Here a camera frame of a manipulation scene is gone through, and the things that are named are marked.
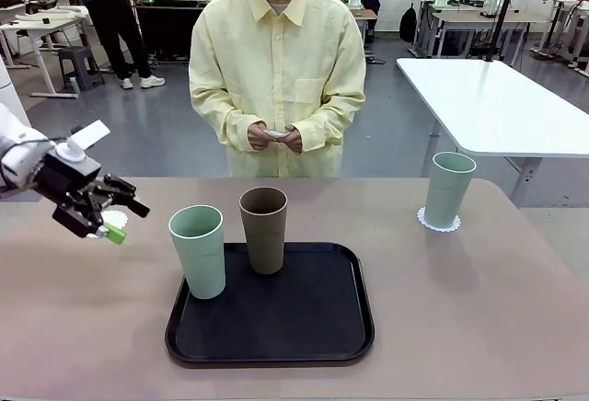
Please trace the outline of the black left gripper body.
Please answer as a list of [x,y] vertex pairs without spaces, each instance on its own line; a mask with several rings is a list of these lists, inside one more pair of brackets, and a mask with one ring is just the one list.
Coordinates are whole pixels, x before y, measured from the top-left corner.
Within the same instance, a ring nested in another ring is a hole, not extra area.
[[95,193],[99,170],[94,159],[64,161],[51,150],[42,158],[36,175],[36,191],[55,204],[53,220],[81,238],[103,225],[102,205]]

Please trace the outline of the person's right hand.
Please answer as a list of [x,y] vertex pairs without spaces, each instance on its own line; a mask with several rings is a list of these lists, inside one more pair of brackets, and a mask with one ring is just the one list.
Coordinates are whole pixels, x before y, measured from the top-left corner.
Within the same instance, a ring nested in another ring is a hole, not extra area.
[[263,121],[248,126],[248,142],[254,151],[262,151],[274,141],[274,138],[266,131],[266,124]]

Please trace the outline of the person's left hand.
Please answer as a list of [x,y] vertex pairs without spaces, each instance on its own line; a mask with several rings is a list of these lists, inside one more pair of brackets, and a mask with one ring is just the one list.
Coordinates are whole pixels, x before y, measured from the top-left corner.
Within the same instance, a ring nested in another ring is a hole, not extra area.
[[300,131],[294,125],[287,125],[285,132],[286,135],[280,139],[281,143],[292,152],[300,155],[303,152],[303,141]]

